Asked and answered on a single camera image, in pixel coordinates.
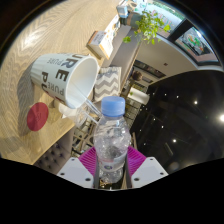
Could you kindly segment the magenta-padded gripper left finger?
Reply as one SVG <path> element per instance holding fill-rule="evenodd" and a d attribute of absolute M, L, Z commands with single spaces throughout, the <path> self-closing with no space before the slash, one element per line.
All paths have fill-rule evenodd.
<path fill-rule="evenodd" d="M 97 168 L 97 155 L 95 148 L 92 147 L 79 157 L 71 157 L 57 175 L 78 186 L 92 188 Z"/>

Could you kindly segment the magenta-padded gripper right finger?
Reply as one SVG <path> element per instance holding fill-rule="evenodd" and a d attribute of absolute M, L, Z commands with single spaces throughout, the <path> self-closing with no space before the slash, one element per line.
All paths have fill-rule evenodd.
<path fill-rule="evenodd" d="M 126 184 L 128 188 L 140 188 L 167 176 L 168 173 L 155 157 L 146 157 L 129 146 L 126 157 Z"/>

